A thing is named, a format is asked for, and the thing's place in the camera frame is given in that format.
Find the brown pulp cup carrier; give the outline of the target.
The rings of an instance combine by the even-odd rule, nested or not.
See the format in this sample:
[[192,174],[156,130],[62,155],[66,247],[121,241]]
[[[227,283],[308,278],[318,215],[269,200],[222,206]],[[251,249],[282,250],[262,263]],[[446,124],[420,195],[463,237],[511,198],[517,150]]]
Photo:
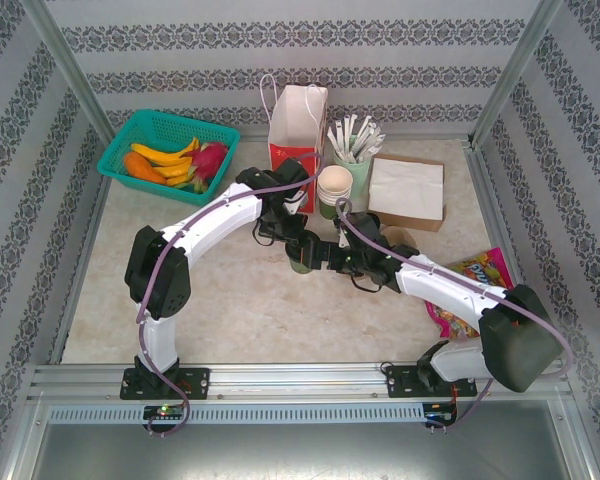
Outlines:
[[405,228],[384,226],[380,233],[385,237],[388,245],[391,248],[397,246],[407,246],[412,249],[418,249],[415,239]]

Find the red white paper bag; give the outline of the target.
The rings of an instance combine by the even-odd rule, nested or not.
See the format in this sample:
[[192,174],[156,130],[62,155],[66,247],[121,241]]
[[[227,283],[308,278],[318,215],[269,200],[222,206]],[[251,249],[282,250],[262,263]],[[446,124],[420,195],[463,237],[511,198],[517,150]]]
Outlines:
[[271,73],[259,82],[261,101],[269,124],[268,148],[273,170],[288,158],[324,152],[328,89],[286,85],[281,94]]

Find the stacked green paper cups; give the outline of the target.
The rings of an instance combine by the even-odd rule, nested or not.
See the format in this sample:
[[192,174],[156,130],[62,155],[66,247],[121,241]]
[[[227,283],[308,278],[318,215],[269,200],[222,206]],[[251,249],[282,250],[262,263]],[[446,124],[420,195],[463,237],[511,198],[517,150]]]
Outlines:
[[317,180],[317,195],[320,214],[331,220],[337,216],[336,203],[339,199],[349,199],[354,179],[352,174],[339,165],[327,166]]

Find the pink dragon fruit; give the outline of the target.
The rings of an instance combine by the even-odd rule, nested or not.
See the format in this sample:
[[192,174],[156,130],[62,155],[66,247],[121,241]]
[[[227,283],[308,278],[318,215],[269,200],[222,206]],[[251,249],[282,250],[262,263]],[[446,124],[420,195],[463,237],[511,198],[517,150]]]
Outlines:
[[195,152],[186,180],[194,193],[203,194],[208,190],[227,153],[227,146],[220,142],[205,143]]

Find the colourful candy bag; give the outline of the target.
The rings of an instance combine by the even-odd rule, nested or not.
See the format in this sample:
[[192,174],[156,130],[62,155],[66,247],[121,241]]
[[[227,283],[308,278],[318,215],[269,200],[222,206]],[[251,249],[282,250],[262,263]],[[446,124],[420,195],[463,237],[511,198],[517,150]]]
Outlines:
[[[448,268],[479,283],[504,289],[513,287],[508,267],[499,247],[450,264]],[[475,328],[451,312],[430,302],[426,302],[425,307],[430,318],[440,329],[442,339],[469,339],[480,336]]]

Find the orange mango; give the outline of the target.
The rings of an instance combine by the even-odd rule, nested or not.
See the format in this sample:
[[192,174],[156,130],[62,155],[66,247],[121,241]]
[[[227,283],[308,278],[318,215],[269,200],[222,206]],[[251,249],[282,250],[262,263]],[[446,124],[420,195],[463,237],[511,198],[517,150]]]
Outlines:
[[156,172],[150,162],[136,152],[128,152],[123,159],[127,173],[138,180],[165,185],[166,179]]

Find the teal plastic basket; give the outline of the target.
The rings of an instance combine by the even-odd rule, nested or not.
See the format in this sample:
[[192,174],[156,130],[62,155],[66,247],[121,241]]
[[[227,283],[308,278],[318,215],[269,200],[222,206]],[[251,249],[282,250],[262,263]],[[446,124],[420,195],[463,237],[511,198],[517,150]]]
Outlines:
[[[176,189],[136,179],[127,173],[123,158],[133,143],[159,151],[176,152],[193,139],[218,141],[228,147],[218,173],[208,182],[208,190],[196,193],[191,187]],[[100,174],[118,180],[122,185],[160,197],[204,206],[214,199],[227,172],[240,140],[238,130],[201,120],[190,119],[154,110],[138,110],[131,115],[97,164]]]

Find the grey metal panel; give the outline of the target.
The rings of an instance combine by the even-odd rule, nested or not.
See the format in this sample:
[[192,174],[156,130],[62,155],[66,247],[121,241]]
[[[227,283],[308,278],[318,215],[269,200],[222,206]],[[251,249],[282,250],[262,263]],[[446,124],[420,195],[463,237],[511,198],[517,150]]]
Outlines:
[[584,480],[548,431],[499,436],[417,425],[53,425],[34,480]]

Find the left small circuit board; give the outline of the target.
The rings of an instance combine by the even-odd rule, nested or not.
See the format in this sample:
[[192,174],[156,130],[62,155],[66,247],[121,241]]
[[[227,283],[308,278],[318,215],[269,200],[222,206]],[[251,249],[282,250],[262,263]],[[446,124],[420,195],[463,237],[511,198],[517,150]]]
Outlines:
[[146,406],[143,411],[143,419],[179,421],[184,417],[185,409],[177,405]]

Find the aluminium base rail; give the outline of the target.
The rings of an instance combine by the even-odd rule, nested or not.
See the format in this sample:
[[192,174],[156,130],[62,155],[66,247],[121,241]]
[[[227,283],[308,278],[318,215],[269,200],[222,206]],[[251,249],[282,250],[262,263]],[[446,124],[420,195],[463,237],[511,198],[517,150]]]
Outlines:
[[[30,402],[118,403],[124,364],[35,368]],[[388,384],[374,363],[211,364],[208,403],[347,403],[387,401]]]

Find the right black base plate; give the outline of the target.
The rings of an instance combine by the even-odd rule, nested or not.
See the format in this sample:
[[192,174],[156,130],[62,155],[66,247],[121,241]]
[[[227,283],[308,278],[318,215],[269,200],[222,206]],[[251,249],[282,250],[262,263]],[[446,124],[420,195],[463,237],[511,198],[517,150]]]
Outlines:
[[390,398],[474,398],[474,383],[466,379],[448,382],[430,367],[389,365],[384,369]]

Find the back aluminium frame rail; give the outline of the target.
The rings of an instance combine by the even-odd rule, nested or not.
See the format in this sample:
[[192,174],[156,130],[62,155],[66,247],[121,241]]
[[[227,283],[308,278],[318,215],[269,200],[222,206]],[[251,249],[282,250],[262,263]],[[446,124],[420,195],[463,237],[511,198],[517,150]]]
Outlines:
[[[447,140],[458,140],[463,142],[464,144],[470,145],[472,142],[472,136],[469,134],[458,134],[458,133],[414,133],[414,134],[406,134],[406,133],[387,133],[385,135],[385,142],[393,142],[393,141],[447,141]],[[266,135],[255,135],[255,134],[247,134],[241,136],[241,141],[243,142],[264,142],[267,143]]]

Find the right aluminium frame post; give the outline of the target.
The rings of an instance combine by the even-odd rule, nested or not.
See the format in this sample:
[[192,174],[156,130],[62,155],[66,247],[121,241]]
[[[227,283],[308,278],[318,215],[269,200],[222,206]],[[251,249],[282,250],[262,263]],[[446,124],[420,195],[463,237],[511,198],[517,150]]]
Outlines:
[[478,117],[474,130],[469,135],[469,143],[473,150],[476,150],[485,141],[509,95],[532,58],[537,45],[562,5],[562,1],[539,0],[533,15],[521,34],[519,42],[496,82],[493,92]]

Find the aluminium frame post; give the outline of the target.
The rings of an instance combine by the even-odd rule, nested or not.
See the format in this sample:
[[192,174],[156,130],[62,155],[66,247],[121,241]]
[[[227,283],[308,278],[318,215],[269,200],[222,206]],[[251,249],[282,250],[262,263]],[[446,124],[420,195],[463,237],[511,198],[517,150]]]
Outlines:
[[47,7],[46,1],[20,0],[20,2],[100,140],[105,145],[109,145],[115,137],[115,130],[63,32]]
[[509,95],[532,58],[537,45],[562,5],[562,1],[539,0],[533,15],[521,34],[519,42],[496,82],[493,92],[478,117],[474,130],[469,135],[469,143],[473,150],[476,150],[485,141]]

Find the left aluminium frame post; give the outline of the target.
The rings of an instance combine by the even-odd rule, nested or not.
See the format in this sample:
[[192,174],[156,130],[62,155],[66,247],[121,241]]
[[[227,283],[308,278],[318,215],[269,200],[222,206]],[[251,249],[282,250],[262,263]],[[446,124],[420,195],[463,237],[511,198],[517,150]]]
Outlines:
[[100,140],[105,145],[109,145],[115,137],[115,130],[63,32],[47,7],[46,1],[20,0],[20,2]]

